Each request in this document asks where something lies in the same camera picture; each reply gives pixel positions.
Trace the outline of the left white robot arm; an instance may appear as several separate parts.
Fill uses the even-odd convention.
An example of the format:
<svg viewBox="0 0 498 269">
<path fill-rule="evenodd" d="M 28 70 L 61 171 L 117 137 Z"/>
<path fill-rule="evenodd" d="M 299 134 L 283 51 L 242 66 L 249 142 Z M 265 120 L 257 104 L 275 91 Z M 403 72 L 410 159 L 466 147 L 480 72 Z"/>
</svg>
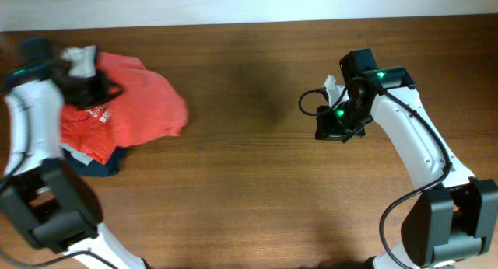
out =
<svg viewBox="0 0 498 269">
<path fill-rule="evenodd" d="M 36 250 L 74 258 L 88 268 L 147 268 L 108 229 L 96 194 L 65 161 L 61 109 L 115 98 L 96 69 L 97 48 L 57 54 L 46 44 L 21 47 L 24 63 L 5 77 L 11 149 L 1 181 L 1 211 Z"/>
</svg>

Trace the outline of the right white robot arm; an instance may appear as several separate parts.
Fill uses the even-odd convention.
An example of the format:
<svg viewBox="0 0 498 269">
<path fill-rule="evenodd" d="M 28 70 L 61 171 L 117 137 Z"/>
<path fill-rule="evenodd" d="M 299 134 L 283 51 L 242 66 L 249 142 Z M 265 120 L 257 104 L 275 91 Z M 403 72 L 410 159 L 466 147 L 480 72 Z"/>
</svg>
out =
<svg viewBox="0 0 498 269">
<path fill-rule="evenodd" d="M 480 180 L 451 151 L 426 113 L 403 67 L 329 75 L 317 92 L 318 140 L 347 142 L 375 122 L 389 137 L 410 175 L 413 191 L 381 215 L 385 251 L 367 268 L 452 268 L 488 253 L 497 219 L 497 185 Z"/>
</svg>

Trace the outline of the orange soccer t-shirt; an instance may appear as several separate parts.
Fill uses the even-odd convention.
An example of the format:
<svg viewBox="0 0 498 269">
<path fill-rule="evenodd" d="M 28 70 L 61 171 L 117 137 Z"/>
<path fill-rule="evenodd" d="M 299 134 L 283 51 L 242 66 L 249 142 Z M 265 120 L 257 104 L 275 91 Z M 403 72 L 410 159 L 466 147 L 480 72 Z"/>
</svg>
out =
<svg viewBox="0 0 498 269">
<path fill-rule="evenodd" d="M 162 137 L 177 137 L 188 124 L 188 107 L 175 88 L 135 57 L 101 52 L 99 70 L 124 88 L 110 101 L 116 145 L 130 147 Z"/>
</svg>

